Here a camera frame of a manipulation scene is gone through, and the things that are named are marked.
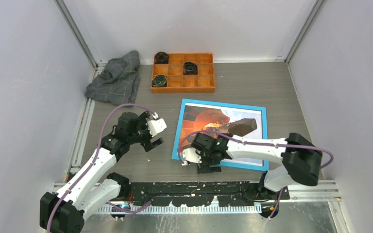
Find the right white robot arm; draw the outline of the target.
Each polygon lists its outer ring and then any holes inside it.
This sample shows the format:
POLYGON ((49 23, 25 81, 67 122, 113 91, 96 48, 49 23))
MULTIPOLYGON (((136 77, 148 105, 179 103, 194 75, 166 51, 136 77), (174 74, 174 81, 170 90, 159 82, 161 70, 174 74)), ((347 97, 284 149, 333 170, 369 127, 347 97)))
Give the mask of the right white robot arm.
POLYGON ((201 172, 212 172, 212 166, 222 160, 257 159, 276 163, 279 167, 262 175, 257 187, 260 197, 271 199, 288 185, 316 186, 322 149, 297 133, 287 138, 251 139, 223 133, 213 137, 199 132, 190 148, 182 150, 180 158, 183 165, 197 164, 201 172))

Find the blue picture frame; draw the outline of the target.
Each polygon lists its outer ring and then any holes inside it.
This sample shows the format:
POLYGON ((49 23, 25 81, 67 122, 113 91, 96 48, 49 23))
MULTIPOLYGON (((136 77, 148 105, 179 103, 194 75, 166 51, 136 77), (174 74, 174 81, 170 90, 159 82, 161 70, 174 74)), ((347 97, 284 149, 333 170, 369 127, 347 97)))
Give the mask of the blue picture frame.
POLYGON ((199 130, 267 139, 267 110, 259 106, 182 99, 172 159, 179 159, 178 149, 190 147, 194 136, 186 136, 199 130))

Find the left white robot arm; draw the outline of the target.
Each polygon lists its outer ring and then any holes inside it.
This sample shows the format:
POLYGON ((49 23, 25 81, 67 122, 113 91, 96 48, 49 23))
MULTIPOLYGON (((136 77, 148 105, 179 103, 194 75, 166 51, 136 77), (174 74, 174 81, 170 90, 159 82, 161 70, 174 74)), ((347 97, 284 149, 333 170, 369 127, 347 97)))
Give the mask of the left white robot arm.
POLYGON ((56 192, 41 197, 40 227, 49 233, 79 233, 86 220, 108 201, 126 200, 130 193, 128 178, 113 172, 99 186, 95 184, 131 145, 139 144, 146 152, 161 145, 163 139, 157 135, 166 127, 164 119, 148 111, 140 115, 123 113, 73 178, 56 192))

